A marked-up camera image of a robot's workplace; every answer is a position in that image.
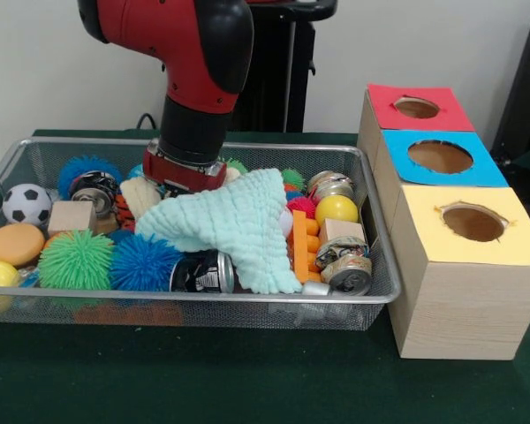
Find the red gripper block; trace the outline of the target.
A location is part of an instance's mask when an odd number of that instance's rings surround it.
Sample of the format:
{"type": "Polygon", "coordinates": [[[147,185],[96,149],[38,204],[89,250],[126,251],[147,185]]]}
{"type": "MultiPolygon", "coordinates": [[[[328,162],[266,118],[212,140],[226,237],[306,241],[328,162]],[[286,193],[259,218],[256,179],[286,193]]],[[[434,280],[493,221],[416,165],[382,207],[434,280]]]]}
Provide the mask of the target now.
{"type": "Polygon", "coordinates": [[[149,148],[144,151],[142,168],[147,179],[186,193],[220,188],[227,173],[227,165],[220,161],[209,166],[185,165],[160,155],[156,149],[149,148]]]}

